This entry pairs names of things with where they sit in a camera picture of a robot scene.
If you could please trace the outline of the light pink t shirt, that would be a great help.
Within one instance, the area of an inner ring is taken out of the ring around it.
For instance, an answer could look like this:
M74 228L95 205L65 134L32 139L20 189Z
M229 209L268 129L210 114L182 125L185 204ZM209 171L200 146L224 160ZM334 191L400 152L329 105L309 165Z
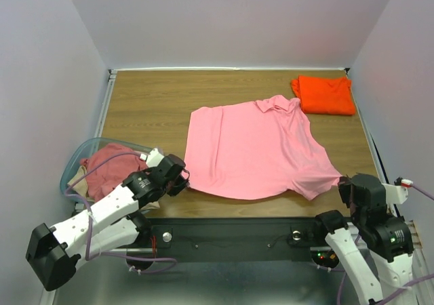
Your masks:
M184 161L192 189L247 201L287 190L312 200L341 177L300 100L282 95L193 111Z

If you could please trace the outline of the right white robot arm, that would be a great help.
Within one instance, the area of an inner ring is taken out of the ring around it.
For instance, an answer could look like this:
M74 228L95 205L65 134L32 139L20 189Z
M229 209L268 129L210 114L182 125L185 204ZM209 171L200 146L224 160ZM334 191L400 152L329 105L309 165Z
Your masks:
M414 244L403 217L389 213L390 204L408 199L411 180L394 184L357 174L340 177L338 191L351 213L346 220L337 211L315 217L312 236L337 255L360 304L416 304L410 283Z

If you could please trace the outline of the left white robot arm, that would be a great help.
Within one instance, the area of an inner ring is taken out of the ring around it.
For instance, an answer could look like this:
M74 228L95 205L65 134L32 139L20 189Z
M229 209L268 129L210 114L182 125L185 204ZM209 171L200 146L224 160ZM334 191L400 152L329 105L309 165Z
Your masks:
M144 161L146 169L131 173L101 201L63 222L33 229L26 260L46 291L62 287L96 256L156 242L141 208L164 195L176 196L189 180L183 177L184 161L173 154L154 149Z

